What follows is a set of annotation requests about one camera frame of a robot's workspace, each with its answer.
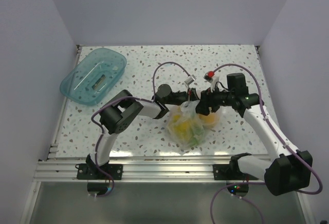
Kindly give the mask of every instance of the teal plastic container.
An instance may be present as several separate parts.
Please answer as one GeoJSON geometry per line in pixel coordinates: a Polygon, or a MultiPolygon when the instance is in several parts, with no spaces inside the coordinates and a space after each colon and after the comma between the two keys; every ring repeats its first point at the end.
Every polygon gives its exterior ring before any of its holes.
{"type": "Polygon", "coordinates": [[[62,81],[60,91],[77,103],[96,105],[120,79],[126,64],[126,58],[113,50],[95,49],[62,81]]]}

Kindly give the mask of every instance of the table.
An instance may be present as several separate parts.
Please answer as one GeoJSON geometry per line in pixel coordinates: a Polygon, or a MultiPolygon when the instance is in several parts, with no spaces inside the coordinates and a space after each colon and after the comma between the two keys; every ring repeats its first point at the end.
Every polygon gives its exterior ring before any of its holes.
{"type": "MultiPolygon", "coordinates": [[[[83,46],[79,61],[83,60],[92,50],[100,47],[83,46]]],[[[150,99],[152,97],[152,75],[159,63],[175,61],[181,64],[197,79],[193,87],[206,89],[209,87],[203,76],[207,71],[214,70],[225,63],[237,63],[250,69],[258,79],[263,100],[275,122],[273,104],[262,72],[259,57],[253,45],[174,45],[174,46],[106,46],[127,59],[125,73],[96,106],[85,106],[68,100],[56,135],[56,158],[85,158],[94,150],[100,135],[99,128],[91,123],[91,115],[104,103],[123,89],[129,90],[134,96],[150,99]]],[[[236,67],[226,67],[217,74],[220,81],[227,85],[226,75],[241,72],[236,67]]],[[[245,73],[249,92],[256,92],[256,86],[248,73],[245,73]]],[[[156,86],[169,84],[173,91],[185,90],[186,75],[174,65],[160,68],[156,77],[156,86]]],[[[267,151],[247,124],[232,108],[221,108],[220,123],[209,130],[205,143],[188,150],[182,150],[174,142],[166,125],[168,115],[160,120],[137,117],[128,129],[120,134],[111,151],[111,157],[165,157],[165,156],[217,156],[235,155],[249,152],[267,154],[267,151]]]]}

